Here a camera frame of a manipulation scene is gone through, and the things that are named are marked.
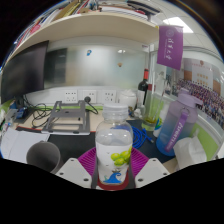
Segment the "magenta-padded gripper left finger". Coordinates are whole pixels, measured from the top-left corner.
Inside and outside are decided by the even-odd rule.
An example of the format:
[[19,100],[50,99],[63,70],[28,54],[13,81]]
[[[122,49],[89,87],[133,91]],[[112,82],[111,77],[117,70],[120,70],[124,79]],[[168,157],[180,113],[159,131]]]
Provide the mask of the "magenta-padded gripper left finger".
[[95,189],[98,181],[96,148],[79,158],[68,159],[56,175],[83,188]]

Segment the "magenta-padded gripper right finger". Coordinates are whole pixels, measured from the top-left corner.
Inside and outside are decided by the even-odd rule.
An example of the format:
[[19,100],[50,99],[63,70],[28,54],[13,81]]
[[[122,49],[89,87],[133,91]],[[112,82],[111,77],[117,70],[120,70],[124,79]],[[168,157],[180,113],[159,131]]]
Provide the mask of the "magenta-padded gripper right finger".
[[169,171],[157,158],[149,159],[133,148],[129,164],[129,189],[141,188],[169,175]]

